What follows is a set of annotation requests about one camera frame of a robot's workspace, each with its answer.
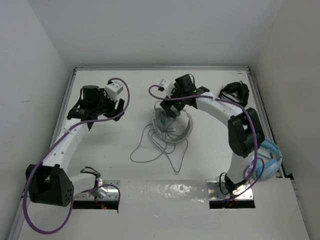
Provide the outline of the grey headphones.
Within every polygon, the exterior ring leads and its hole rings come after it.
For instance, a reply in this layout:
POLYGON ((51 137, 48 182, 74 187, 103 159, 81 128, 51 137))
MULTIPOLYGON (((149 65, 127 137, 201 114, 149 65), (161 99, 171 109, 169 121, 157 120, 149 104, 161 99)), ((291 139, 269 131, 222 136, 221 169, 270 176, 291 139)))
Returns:
POLYGON ((176 118, 169 116, 164 109, 154 106, 153 111, 153 129, 157 133, 158 137, 169 144, 178 144, 188 139, 189 135, 193 131, 194 121, 192 116, 186 111, 182 110, 188 118, 187 126, 181 134, 174 134, 177 130, 172 127, 176 118))

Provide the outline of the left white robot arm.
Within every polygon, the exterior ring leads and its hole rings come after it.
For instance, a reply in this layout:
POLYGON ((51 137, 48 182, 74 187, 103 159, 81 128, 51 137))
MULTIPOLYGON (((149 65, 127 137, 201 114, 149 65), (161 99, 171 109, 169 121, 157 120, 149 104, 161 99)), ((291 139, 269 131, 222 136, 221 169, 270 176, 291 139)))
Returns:
POLYGON ((82 170, 68 176, 72 157, 82 138, 100 116, 118 121, 125 100, 118 98, 123 85, 108 82, 105 87, 85 85, 76 104, 69 110, 64 128, 52 150, 39 164, 26 170, 29 199, 33 203, 66 207, 73 197, 97 185, 98 174, 82 170))

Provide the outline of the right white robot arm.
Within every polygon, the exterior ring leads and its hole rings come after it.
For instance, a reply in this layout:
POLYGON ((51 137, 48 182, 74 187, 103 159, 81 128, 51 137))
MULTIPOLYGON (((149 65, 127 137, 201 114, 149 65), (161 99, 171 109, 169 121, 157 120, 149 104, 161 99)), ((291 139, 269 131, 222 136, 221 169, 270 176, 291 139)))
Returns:
POLYGON ((258 150, 265 140, 257 111, 242 104, 224 100, 204 86, 196 87, 190 75, 175 80, 163 79, 157 88, 165 92, 160 107, 155 109, 153 125, 163 136, 165 120, 176 119, 185 106, 205 112, 227 127, 228 144, 232 150, 231 162, 225 174, 224 185, 228 194, 244 185, 258 165, 258 150))

